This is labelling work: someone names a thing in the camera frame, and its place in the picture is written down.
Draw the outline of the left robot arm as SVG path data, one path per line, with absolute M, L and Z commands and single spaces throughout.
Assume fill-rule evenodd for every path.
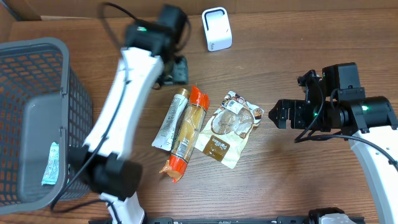
M 121 58 L 97 122 L 83 143 L 69 147 L 68 161 L 74 178 L 106 204 L 110 223 L 143 223 L 146 215 L 136 194 L 142 165 L 130 160 L 134 135 L 151 90 L 188 84 L 187 60 L 178 52 L 191 25 L 179 7 L 166 4 L 154 22 L 135 19 L 120 43 L 104 17 L 108 5 L 99 5 L 98 16 Z

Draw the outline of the brown white cookie pouch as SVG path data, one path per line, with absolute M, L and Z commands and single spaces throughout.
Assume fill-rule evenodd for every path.
M 229 91 L 199 133 L 195 149 L 233 169 L 263 115 L 262 108 Z

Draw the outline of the orange cracker sleeve package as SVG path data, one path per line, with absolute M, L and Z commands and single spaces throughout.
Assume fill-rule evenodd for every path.
M 170 157 L 160 171 L 171 177 L 173 183 L 177 183 L 185 173 L 209 105 L 208 95 L 193 85 Z

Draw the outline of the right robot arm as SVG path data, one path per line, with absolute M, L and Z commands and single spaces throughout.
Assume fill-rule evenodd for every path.
M 298 77 L 304 100 L 279 100 L 269 119 L 301 130 L 296 143 L 344 139 L 356 155 L 380 223 L 397 223 L 397 116 L 384 96 L 367 97 L 354 62 Z

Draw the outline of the white gold tube package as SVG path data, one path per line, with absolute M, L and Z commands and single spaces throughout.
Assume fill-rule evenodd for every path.
M 184 88 L 180 88 L 174 95 L 164 121 L 152 142 L 153 147 L 171 151 L 177 123 L 188 103 L 189 96 L 190 92 Z

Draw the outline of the teal snack packet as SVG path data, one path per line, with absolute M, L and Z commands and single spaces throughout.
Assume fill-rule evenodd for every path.
M 55 185 L 59 174 L 59 144 L 53 142 L 50 146 L 49 158 L 42 177 L 41 185 Z

